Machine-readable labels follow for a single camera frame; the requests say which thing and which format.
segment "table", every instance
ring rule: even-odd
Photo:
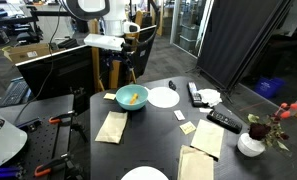
[[[143,84],[149,89],[168,87],[169,80],[177,86],[180,102],[172,108],[161,109],[149,102],[138,111],[128,113],[128,121],[120,144],[94,141],[109,111],[124,112],[116,101],[105,100],[106,92],[95,94],[90,99],[91,119],[91,179],[121,179],[130,170],[139,166],[151,166],[163,172],[169,180],[176,180],[181,145],[190,145],[194,132],[184,135],[179,126],[191,121],[196,127],[200,119],[207,120],[206,114],[191,105],[187,83],[188,77],[174,77]],[[248,126],[222,104],[215,109],[243,124],[241,132]],[[181,110],[186,120],[178,121],[174,111]],[[282,170],[290,167],[289,160],[274,150],[261,156],[248,158],[237,148],[239,135],[224,131],[221,156],[214,163],[215,179],[272,179],[282,177]]]
[[[52,116],[64,114],[64,113],[67,113],[68,111],[71,111],[73,109],[73,101],[74,101],[73,95],[65,95],[65,96],[59,96],[51,99],[31,102],[22,112],[17,124],[24,123],[36,117],[40,117],[44,121],[43,124],[41,125],[43,126],[42,128],[44,128],[45,126],[49,126],[49,123],[47,122],[47,120]],[[17,105],[17,106],[0,108],[0,115],[10,123],[13,123],[23,107],[24,105]],[[37,167],[37,165],[41,165],[42,163],[47,163],[48,161],[50,161],[50,159],[48,160],[42,159],[42,157],[45,157],[50,153],[50,156],[52,156],[51,158],[57,158],[60,155],[68,152],[70,126],[59,126],[59,125],[50,125],[50,126],[55,126],[53,127],[53,128],[56,128],[55,130],[58,129],[58,131],[55,131],[57,132],[57,134],[49,135],[55,139],[54,140],[55,144],[49,144],[47,142],[42,142],[42,141],[37,143],[37,145],[39,145],[38,148],[42,146],[51,146],[52,150],[51,152],[48,152],[46,151],[47,147],[44,147],[45,149],[42,152],[44,154],[30,153],[30,154],[33,154],[34,156],[39,156],[40,162],[38,162],[39,164],[26,163],[24,165],[24,168],[27,170],[27,174],[24,176],[26,177],[26,179],[33,179],[32,177],[33,172],[34,172],[34,169]],[[31,141],[29,134],[28,134],[27,143],[29,143],[29,151],[32,151],[35,149],[36,142]],[[28,155],[26,155],[25,157],[22,157],[24,161],[33,162],[33,161],[30,161],[31,157],[27,157],[27,156]],[[38,179],[64,179],[64,177],[65,177],[65,171],[53,171],[50,176],[46,175]]]

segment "brown paper napkin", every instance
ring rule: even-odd
[[[191,146],[219,159],[224,129],[218,125],[200,120]]]
[[[214,160],[202,151],[181,146],[178,180],[213,180]]]
[[[119,144],[126,126],[128,113],[109,111],[104,124],[100,128],[95,141]]]

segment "white flower pot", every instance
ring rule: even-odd
[[[238,149],[248,157],[258,156],[265,151],[265,145],[249,137],[248,133],[243,133],[238,140]]]

